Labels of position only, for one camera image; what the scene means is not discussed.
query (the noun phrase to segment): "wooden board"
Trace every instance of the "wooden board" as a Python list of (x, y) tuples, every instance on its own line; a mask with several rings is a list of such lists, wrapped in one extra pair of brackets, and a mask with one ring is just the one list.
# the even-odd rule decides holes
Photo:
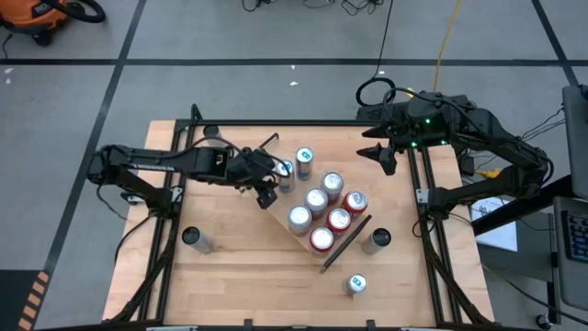
[[(146, 147), (169, 149), (173, 125), (172, 121), (153, 122)], [(241, 147), (258, 146), (274, 132), (283, 143), (311, 146), (321, 156), (314, 165), (316, 171), (336, 168), (346, 185), (362, 186), (373, 219), (331, 268), (320, 274), (320, 264), (306, 247), (274, 216), (260, 210), (248, 193), (188, 181), (180, 231), (195, 225), (214, 238), (217, 249), (201, 255), (178, 240), (165, 323), (242, 325), (243, 319), (253, 318), (255, 325), (363, 326), (367, 319), (374, 319), (378, 326), (433, 325), (423, 247), (411, 234), (417, 218), (408, 162), (397, 155), (397, 173), (386, 177), (376, 162), (357, 156), (356, 149), (377, 142), (362, 138), (364, 129), (221, 127), (222, 136)], [(460, 185), (450, 147), (432, 149), (431, 157), (438, 186)], [(140, 174), (154, 185), (163, 183), (162, 174)], [(468, 217), (463, 208), (454, 212)], [(133, 207), (130, 219), (140, 220), (145, 214), (144, 207)], [(141, 283), (153, 224), (141, 228), (120, 250), (105, 318), (121, 309)], [(128, 223), (127, 231), (132, 225)], [(456, 281), (480, 311), (493, 319), (469, 225), (449, 219), (445, 226)], [(359, 245), (377, 227), (387, 228), (392, 242), (385, 250), (367, 256)], [(355, 272), (366, 276), (367, 290), (346, 296), (343, 279)]]

